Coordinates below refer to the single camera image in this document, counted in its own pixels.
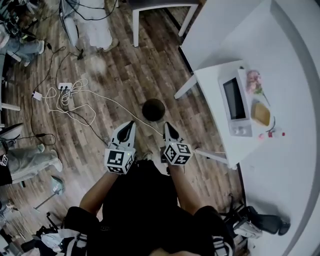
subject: power strip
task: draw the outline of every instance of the power strip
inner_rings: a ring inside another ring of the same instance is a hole
[[[59,90],[71,90],[72,83],[71,82],[60,82],[58,89]]]

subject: white pants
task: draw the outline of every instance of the white pants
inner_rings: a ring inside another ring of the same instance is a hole
[[[104,0],[79,0],[79,3],[89,7],[105,6]],[[79,6],[77,10],[86,19],[101,19],[106,16],[106,11],[103,9],[90,9],[84,6]],[[85,20],[77,13],[74,17],[83,24],[83,29],[86,36],[89,38],[91,46],[104,48],[105,50],[112,44],[112,36],[109,29],[108,18],[101,20]]]
[[[19,183],[36,176],[44,168],[53,165],[62,171],[62,163],[56,152],[42,152],[43,145],[29,148],[16,148],[9,150],[8,168],[11,174],[12,183]]]

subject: white table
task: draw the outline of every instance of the white table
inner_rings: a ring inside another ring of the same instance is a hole
[[[230,134],[218,77],[229,74],[239,69],[240,66],[249,69],[242,60],[239,60],[196,70],[194,75],[174,95],[174,98],[179,99],[198,82],[220,134],[225,153],[217,153],[202,148],[197,148],[195,152],[227,164],[229,168],[235,168],[241,160],[259,147],[263,143],[263,140],[258,138],[259,134],[268,130],[268,127],[252,121],[252,137],[232,136]],[[263,102],[266,107],[268,106],[261,97],[259,97],[259,101]],[[269,127],[273,125],[273,121],[271,120],[270,123]]]

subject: microwave control knob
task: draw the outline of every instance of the microwave control knob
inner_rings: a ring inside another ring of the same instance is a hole
[[[246,128],[240,127],[240,133],[241,133],[242,135],[245,135],[245,134],[247,133]]]
[[[238,135],[240,133],[240,130],[238,128],[234,128],[233,132],[234,132],[235,135]]]

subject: microwave oven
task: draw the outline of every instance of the microwave oven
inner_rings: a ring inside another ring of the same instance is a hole
[[[219,78],[224,109],[230,134],[239,137],[252,137],[250,115],[251,96],[246,92],[247,72],[237,69]]]

